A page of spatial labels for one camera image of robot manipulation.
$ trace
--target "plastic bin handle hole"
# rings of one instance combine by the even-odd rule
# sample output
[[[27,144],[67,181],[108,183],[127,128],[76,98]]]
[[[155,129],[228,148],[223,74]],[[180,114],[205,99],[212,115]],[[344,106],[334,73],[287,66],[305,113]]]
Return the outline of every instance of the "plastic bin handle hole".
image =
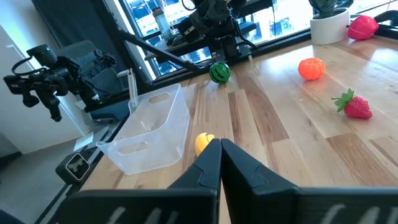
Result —
[[[148,143],[146,143],[146,142],[137,142],[137,143],[132,144],[132,145],[120,147],[118,149],[118,153],[120,153],[122,155],[127,155],[127,154],[131,154],[133,152],[138,152],[138,151],[142,151],[142,150],[145,150],[145,149],[148,149]]]
[[[160,103],[162,101],[168,100],[170,98],[169,93],[161,93],[159,95],[149,98],[149,103]]]

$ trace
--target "red toy apple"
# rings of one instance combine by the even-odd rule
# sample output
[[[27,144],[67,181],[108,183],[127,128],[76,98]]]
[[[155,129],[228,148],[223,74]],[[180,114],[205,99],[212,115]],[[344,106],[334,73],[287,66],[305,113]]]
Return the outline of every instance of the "red toy apple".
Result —
[[[369,16],[359,16],[348,29],[348,37],[354,40],[368,40],[379,28],[379,24]]]

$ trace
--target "orange toy orange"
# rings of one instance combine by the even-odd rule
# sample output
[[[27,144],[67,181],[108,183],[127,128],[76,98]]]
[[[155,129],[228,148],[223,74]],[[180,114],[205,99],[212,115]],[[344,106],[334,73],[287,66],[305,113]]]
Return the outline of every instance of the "orange toy orange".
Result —
[[[316,80],[325,74],[326,66],[319,58],[304,59],[298,65],[299,74],[306,80]]]

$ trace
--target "yellow toy banana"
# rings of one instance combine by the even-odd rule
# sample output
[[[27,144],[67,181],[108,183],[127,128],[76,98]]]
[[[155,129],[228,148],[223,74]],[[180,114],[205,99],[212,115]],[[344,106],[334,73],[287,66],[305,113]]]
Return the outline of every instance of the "yellow toy banana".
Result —
[[[197,136],[195,139],[195,152],[197,153],[197,156],[201,154],[213,138],[214,135],[207,135],[207,133],[201,133]]]

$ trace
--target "white wall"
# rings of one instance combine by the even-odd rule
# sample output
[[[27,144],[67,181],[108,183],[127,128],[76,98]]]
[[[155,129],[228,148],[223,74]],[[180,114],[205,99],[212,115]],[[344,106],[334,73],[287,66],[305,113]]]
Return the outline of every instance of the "white wall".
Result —
[[[0,157],[7,156],[15,152],[19,152],[17,147],[15,147],[15,145],[13,145],[13,143],[10,142],[10,140],[8,140],[8,138],[6,138],[2,132],[0,132],[0,146],[1,146]]]
[[[80,137],[80,130],[62,107],[62,120],[55,122],[42,103],[28,108],[22,103],[21,95],[9,91],[2,78],[10,75],[11,65],[23,57],[17,47],[12,46],[14,42],[0,27],[0,132],[23,154]],[[19,71],[30,70],[32,67],[25,63]]]
[[[0,25],[26,57],[26,50],[41,44],[48,44],[54,51],[58,50],[49,29],[31,0],[0,0]],[[31,64],[34,68],[41,67],[35,60],[31,60]],[[93,123],[89,114],[75,106],[76,97],[69,93],[58,99],[66,109],[67,115],[72,117],[80,134],[88,134]]]

